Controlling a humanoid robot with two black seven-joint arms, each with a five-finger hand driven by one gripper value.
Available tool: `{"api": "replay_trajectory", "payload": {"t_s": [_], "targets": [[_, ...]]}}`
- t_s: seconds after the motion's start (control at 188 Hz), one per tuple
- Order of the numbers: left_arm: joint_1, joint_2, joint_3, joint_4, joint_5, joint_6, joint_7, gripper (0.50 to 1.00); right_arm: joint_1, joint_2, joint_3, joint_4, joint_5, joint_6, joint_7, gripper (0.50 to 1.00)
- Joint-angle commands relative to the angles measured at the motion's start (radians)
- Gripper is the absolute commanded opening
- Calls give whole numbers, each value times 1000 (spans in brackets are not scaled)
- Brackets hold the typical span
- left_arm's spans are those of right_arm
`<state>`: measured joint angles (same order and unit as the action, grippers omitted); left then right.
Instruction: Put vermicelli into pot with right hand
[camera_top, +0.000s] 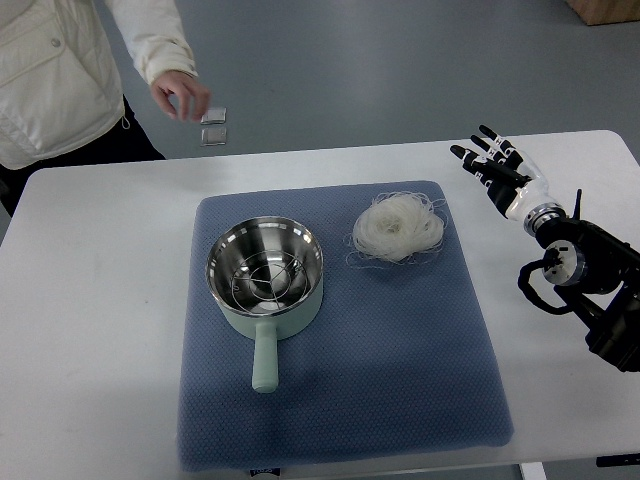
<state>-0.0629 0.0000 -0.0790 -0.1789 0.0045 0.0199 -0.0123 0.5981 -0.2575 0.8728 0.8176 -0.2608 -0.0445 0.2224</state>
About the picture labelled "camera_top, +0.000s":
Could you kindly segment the bystander's bare hand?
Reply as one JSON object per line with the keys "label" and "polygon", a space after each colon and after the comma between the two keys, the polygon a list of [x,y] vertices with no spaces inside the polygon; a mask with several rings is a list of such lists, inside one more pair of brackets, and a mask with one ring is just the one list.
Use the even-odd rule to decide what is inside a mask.
{"label": "bystander's bare hand", "polygon": [[150,84],[151,95],[171,119],[199,122],[207,112],[210,90],[195,77],[176,70],[161,73]]}

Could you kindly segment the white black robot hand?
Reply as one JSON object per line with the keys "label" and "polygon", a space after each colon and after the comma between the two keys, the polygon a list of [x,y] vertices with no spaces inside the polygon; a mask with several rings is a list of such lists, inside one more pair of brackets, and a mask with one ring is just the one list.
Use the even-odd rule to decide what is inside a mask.
{"label": "white black robot hand", "polygon": [[540,205],[555,204],[546,178],[528,155],[489,127],[480,125],[479,130],[482,137],[472,135],[471,142],[480,151],[460,145],[452,145],[450,151],[485,187],[503,217],[524,223]]}

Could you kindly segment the cream jacket sleeve forearm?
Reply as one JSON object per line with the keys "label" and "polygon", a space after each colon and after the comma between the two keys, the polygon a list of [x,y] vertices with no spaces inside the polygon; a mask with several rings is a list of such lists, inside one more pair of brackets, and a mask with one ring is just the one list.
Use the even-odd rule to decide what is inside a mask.
{"label": "cream jacket sleeve forearm", "polygon": [[169,71],[196,77],[196,64],[172,0],[105,1],[134,67],[148,85]]}

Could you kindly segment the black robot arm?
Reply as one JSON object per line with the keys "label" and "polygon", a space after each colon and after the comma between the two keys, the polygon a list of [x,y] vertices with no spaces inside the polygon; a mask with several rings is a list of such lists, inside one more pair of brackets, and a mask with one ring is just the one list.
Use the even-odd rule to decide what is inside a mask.
{"label": "black robot arm", "polygon": [[589,351],[622,372],[639,370],[639,253],[601,227],[547,203],[524,220],[545,249],[520,270],[518,287],[537,308],[575,314],[588,328]]}

